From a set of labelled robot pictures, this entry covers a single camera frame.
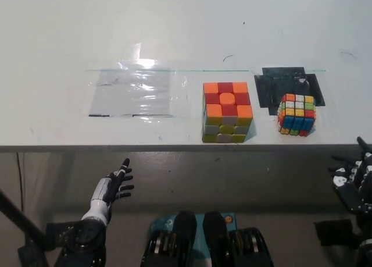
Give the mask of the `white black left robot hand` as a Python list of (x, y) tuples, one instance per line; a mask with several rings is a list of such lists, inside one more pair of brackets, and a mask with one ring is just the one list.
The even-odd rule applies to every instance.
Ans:
[(107, 226), (112, 216), (112, 205), (116, 200), (130, 197), (130, 191), (134, 189), (133, 184), (123, 184), (133, 179), (129, 173), (130, 160), (126, 158), (119, 170), (103, 177), (98, 182), (90, 201), (89, 210), (81, 220), (95, 220)]

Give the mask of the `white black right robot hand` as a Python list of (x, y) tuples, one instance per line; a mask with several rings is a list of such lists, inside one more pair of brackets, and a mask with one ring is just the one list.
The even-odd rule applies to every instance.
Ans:
[(343, 206), (354, 215), (371, 215), (371, 147), (357, 138), (361, 149), (359, 159), (333, 155), (341, 163), (329, 168), (332, 187)]

